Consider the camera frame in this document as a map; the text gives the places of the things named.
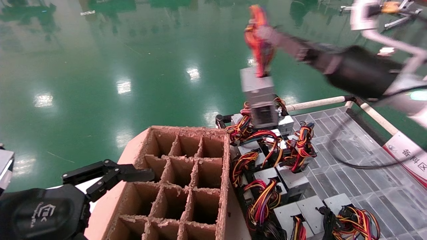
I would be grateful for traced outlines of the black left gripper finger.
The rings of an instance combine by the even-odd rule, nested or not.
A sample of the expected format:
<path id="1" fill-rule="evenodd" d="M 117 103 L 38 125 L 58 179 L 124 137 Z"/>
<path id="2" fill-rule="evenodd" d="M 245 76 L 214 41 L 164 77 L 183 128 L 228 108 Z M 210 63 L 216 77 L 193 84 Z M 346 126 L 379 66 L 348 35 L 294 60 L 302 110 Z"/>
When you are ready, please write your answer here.
<path id="1" fill-rule="evenodd" d="M 110 171 L 87 189 L 87 198 L 96 202 L 121 181 L 145 182 L 155 178 L 153 171 Z"/>

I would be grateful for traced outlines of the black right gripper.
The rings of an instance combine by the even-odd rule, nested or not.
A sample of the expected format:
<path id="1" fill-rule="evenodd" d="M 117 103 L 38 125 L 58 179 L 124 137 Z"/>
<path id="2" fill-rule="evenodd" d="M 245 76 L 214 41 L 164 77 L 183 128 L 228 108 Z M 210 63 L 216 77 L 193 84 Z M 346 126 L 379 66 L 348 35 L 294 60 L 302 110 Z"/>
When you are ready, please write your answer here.
<path id="1" fill-rule="evenodd" d="M 335 54 L 337 47 L 279 32 L 271 26 L 258 27 L 258 37 L 296 56 L 296 61 L 328 73 L 325 76 L 332 86 L 364 99 L 382 97 L 403 68 L 403 64 L 361 46 L 350 46 Z"/>

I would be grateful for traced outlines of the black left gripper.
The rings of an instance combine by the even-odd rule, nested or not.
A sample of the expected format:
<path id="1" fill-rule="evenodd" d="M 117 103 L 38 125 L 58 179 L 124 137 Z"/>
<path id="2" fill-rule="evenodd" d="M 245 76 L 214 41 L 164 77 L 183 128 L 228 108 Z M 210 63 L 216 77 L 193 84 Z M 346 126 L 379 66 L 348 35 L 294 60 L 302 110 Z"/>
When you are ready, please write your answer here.
<path id="1" fill-rule="evenodd" d="M 106 159 L 64 173 L 65 185 L 61 187 L 5 193 L 1 196 L 0 238 L 84 240 L 84 230 L 90 217 L 90 203 L 86 194 L 75 185 L 101 179 L 110 171 L 153 170 L 138 170 L 132 164 L 118 164 Z"/>

